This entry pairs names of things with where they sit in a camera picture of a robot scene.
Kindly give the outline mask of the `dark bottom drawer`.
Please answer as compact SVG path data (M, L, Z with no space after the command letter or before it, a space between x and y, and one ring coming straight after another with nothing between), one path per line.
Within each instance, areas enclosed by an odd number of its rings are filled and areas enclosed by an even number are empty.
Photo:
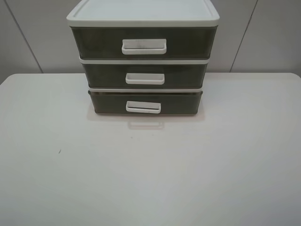
M203 92L193 93L113 93L91 92L100 114L196 114Z

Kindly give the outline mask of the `dark drawer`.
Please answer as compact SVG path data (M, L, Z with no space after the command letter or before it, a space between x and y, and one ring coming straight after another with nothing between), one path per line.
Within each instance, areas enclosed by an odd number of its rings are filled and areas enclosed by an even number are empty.
M82 59L208 59L216 27L72 27ZM165 39L166 53L125 55L123 40Z
M83 64L89 87L101 89L199 89L206 67L206 64Z
M100 114L196 114L203 92L193 93L113 93L91 92Z

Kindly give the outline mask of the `dark middle drawer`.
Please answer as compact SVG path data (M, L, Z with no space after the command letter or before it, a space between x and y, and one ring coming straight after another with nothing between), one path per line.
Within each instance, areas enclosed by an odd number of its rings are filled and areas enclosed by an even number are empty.
M83 64L89 87L101 89L199 89L206 67L206 64Z

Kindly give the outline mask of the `dark top drawer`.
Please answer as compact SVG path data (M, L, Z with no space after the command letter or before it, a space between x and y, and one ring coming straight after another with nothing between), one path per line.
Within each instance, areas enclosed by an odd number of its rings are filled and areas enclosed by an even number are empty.
M82 59L208 59L216 27L72 27ZM123 40L165 39L166 53L125 55Z

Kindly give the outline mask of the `white plastic drawer cabinet frame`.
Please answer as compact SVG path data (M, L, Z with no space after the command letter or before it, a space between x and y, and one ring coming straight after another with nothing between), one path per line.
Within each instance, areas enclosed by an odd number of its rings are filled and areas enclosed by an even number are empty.
M219 14L209 0L83 0L67 16L72 27L216 27ZM165 39L123 40L125 55L166 53ZM208 65L208 59L82 59L83 64ZM91 92L199 92L202 89L101 89Z

